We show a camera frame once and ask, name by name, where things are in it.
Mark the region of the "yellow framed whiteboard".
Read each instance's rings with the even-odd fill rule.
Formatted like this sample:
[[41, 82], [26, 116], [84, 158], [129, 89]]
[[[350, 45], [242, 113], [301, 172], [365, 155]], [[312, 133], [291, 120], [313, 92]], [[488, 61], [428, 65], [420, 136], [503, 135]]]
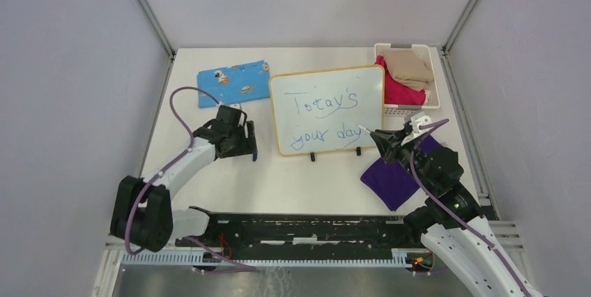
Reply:
[[273, 75], [269, 89], [279, 154], [374, 147], [358, 125], [383, 127], [384, 83], [380, 65]]

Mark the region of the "white whiteboard marker pen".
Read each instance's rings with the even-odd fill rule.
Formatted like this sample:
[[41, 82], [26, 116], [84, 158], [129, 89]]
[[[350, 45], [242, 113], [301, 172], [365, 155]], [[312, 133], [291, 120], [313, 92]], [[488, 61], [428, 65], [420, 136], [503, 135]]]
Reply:
[[370, 134], [371, 133], [371, 130], [368, 129], [368, 128], [366, 128], [366, 127], [364, 127], [363, 125], [358, 125], [358, 127], [359, 127], [359, 129], [361, 129], [361, 131], [363, 131], [363, 132], [365, 132], [367, 134]]

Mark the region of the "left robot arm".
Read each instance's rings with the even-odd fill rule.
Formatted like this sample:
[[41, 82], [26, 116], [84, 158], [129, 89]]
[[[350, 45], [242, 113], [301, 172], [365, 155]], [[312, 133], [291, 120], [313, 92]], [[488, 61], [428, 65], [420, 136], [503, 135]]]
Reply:
[[242, 155], [257, 157], [254, 122], [236, 107], [218, 107], [216, 117], [190, 131], [187, 147], [156, 172], [126, 176], [119, 185], [110, 233], [139, 250], [160, 251], [172, 238], [192, 236], [213, 245], [219, 228], [201, 209], [172, 209], [172, 200], [210, 163]]

